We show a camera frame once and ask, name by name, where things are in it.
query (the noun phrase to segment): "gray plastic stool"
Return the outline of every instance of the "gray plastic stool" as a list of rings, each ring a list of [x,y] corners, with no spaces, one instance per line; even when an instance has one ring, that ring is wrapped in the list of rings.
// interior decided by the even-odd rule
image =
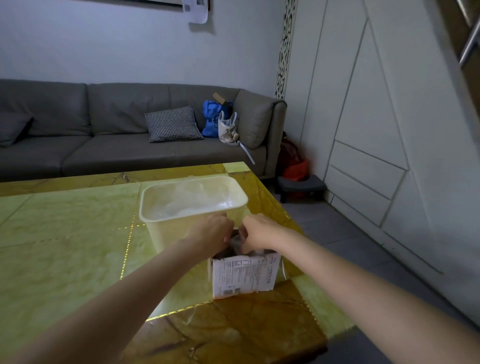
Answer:
[[[314,174],[307,180],[300,182],[288,180],[285,177],[277,177],[275,193],[280,194],[281,203],[286,202],[288,192],[309,192],[313,193],[314,198],[321,200],[326,188],[325,183]]]

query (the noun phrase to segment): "gray tile floor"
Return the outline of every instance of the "gray tile floor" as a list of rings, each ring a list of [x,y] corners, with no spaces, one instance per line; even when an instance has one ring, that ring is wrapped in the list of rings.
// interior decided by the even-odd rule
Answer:
[[[326,202],[287,200],[282,205],[316,243],[471,325],[448,302]],[[390,361],[360,330],[356,330],[345,338],[334,340],[328,352],[311,363],[382,364]]]

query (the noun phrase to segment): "person's right hand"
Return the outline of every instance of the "person's right hand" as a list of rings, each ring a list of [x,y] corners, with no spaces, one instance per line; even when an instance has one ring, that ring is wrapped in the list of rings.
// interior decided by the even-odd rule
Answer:
[[[239,227],[241,252],[247,254],[252,250],[278,250],[278,243],[291,232],[294,233],[263,214],[247,215]]]

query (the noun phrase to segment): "houndstooth pillow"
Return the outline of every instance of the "houndstooth pillow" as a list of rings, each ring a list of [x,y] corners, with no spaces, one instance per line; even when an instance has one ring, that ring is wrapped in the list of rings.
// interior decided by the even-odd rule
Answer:
[[[191,106],[145,114],[150,142],[202,140]]]

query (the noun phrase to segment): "sofa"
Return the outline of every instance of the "sofa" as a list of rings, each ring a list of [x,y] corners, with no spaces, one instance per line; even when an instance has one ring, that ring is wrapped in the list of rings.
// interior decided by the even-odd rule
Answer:
[[[233,101],[241,147],[218,138],[150,143],[144,114],[202,104],[218,92]],[[274,177],[287,105],[253,92],[175,84],[74,84],[0,80],[0,111],[32,116],[26,136],[0,148],[0,181],[78,176],[244,161],[259,178]]]

